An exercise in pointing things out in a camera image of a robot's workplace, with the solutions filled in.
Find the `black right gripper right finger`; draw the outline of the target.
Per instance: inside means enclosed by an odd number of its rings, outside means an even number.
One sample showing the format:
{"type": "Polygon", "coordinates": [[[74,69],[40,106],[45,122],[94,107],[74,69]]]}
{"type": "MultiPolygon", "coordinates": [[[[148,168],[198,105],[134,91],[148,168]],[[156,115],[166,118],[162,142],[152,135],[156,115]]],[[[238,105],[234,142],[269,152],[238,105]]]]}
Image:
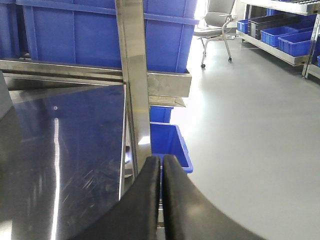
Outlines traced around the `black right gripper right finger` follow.
{"type": "Polygon", "coordinates": [[[192,183],[174,155],[162,164],[162,205],[168,240],[260,240],[215,207],[192,183]]]}

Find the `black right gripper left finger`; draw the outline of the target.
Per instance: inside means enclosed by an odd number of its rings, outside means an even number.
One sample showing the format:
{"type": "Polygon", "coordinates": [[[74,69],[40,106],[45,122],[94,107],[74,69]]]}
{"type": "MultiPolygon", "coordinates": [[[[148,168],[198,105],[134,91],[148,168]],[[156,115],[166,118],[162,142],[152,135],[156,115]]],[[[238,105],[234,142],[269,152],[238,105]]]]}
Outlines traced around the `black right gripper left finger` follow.
{"type": "Polygon", "coordinates": [[[149,156],[121,199],[72,240],[155,240],[160,202],[161,160],[149,156]]]}

